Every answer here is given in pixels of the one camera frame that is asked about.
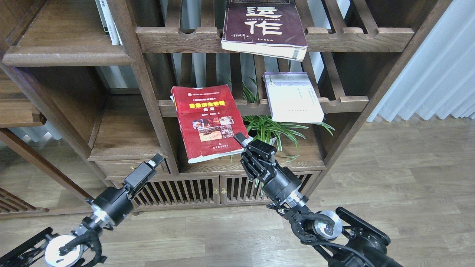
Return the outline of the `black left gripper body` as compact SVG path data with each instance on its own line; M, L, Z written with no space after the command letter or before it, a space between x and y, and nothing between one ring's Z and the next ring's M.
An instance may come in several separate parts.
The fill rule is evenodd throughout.
M131 201L134 193L135 189L129 184L120 189L108 187L91 202L93 214L89 218L101 227L118 226L134 209Z

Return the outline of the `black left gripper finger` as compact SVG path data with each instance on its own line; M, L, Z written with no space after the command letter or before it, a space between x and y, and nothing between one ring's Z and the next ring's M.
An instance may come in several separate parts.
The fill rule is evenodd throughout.
M124 188L127 195L137 195L145 184L157 173L156 168L164 161L164 158L156 154L148 162L142 162L124 180Z

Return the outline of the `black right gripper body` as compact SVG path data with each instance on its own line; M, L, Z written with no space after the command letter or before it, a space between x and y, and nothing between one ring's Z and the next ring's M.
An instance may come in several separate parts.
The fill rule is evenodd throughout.
M287 167L281 167L275 160L276 148L260 140L242 140L244 152L241 164L249 180L258 179L262 183L263 192L271 199L270 208L283 204L290 208L302 208L308 198L298 190L301 181Z

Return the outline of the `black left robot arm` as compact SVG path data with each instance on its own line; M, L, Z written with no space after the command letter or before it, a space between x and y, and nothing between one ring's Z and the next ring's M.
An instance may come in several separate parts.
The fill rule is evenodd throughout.
M93 267L105 262L107 257L102 255L99 240L102 230L112 231L113 226L118 226L132 212L132 198L156 174L163 160L156 154L134 169L122 188L108 187L95 199L87 199L93 213L83 218L70 234L53 234L48 227L1 257L1 266L29 267L40 253L50 267Z

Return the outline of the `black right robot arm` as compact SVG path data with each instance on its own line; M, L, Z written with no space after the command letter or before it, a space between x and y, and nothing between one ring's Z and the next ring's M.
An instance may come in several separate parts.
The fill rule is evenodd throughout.
M339 207L336 211L312 212L307 196L299 192L301 181L275 160L276 148L241 132L234 138L243 147L241 164L250 181L258 179L271 199L268 208L289 221L304 245L312 246L329 267L398 267L387 256L388 235Z

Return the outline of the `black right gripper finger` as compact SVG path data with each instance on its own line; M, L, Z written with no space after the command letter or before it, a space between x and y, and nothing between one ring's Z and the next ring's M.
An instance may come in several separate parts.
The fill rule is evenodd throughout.
M234 139L239 143L239 145L245 150L248 145L252 144L253 137L246 137L242 132L238 132L234 135Z

